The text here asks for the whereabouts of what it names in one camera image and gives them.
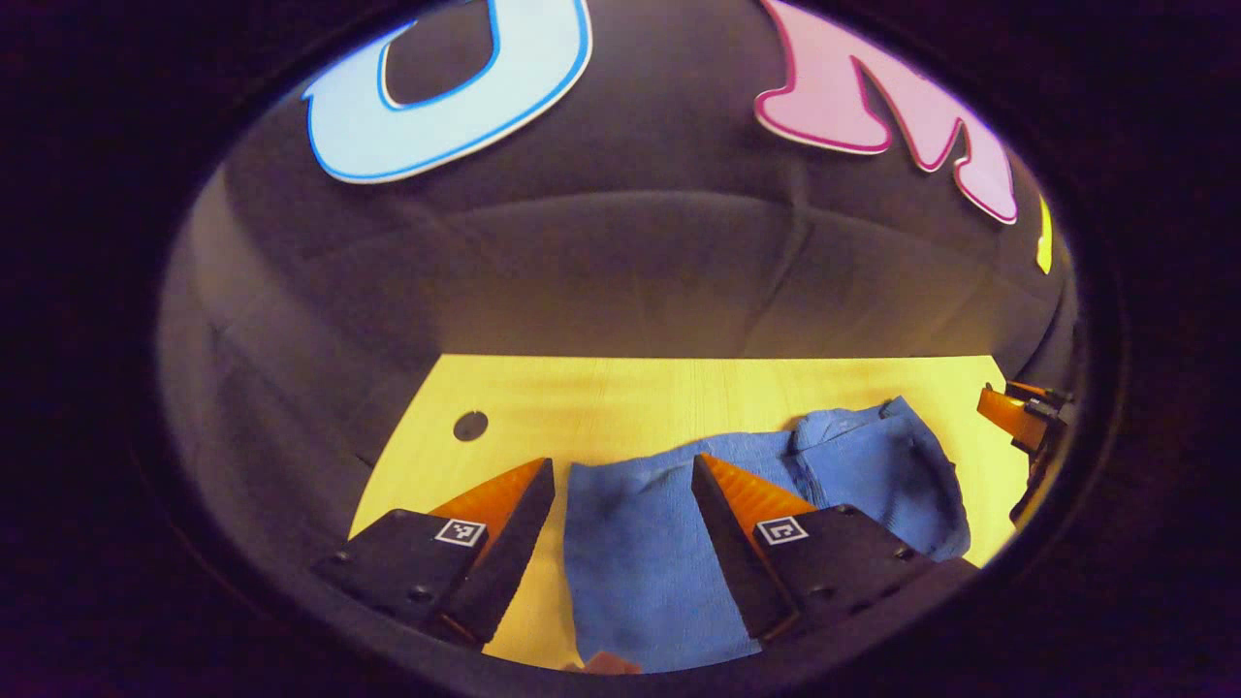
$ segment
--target blue towel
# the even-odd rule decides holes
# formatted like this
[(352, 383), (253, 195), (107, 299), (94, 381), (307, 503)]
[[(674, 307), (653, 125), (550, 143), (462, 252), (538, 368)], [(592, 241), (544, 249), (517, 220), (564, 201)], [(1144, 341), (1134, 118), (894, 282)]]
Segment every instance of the blue towel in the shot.
[(565, 574), (577, 650), (663, 672), (759, 650), (690, 491), (710, 453), (823, 508), (849, 503), (937, 560), (969, 549), (953, 466), (903, 399), (807, 415), (792, 432), (725, 433), (568, 474)]

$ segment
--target blue letter cutout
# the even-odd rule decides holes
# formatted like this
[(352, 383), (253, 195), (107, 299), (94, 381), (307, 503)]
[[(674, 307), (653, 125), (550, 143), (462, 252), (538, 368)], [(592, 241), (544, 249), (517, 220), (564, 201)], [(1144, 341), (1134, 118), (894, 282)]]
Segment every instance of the blue letter cutout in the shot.
[(491, 60), (464, 84), (396, 104), (383, 78), (392, 31), (333, 66), (302, 96), (310, 147), (331, 176), (393, 181), (504, 138), (556, 103), (591, 57), (586, 0), (488, 0)]

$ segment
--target yellow table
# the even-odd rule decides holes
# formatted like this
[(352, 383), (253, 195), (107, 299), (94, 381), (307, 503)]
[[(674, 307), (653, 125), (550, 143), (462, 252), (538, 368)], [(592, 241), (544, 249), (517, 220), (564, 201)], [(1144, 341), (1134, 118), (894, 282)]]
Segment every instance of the yellow table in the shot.
[[(513, 605), (484, 652), (560, 668), (582, 659), (565, 580), (568, 466), (648, 456), (730, 431), (778, 431), (814, 410), (860, 410), (903, 395), (957, 463), (982, 565), (1008, 540), (1025, 489), (1025, 455), (977, 414), (990, 356), (922, 359), (439, 358), (371, 474), (350, 535), (400, 507), (427, 512), (509, 468), (555, 460), (556, 499)], [(488, 416), (475, 441), (453, 437), (465, 412)]]

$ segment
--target screw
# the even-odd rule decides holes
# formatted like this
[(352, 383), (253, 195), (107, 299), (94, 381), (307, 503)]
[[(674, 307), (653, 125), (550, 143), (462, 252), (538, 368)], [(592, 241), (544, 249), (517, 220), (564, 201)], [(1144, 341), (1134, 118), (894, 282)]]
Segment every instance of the screw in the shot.
[(431, 592), (429, 587), (427, 587), (423, 584), (419, 584), (418, 586), (411, 589), (410, 594), (407, 594), (406, 597), (410, 599), (410, 602), (412, 604), (426, 604), (432, 599), (434, 599), (436, 595)]

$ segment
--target microfiber cloth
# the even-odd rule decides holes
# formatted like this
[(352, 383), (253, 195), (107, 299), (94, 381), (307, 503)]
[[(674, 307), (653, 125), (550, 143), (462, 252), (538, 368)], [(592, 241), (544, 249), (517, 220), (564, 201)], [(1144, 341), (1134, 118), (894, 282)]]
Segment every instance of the microfiber cloth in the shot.
[(819, 508), (849, 503), (936, 560), (969, 549), (954, 468), (903, 399), (824, 410), (793, 431), (724, 433), (568, 474), (565, 574), (582, 657), (608, 651), (644, 672), (758, 652), (690, 491), (710, 453)]

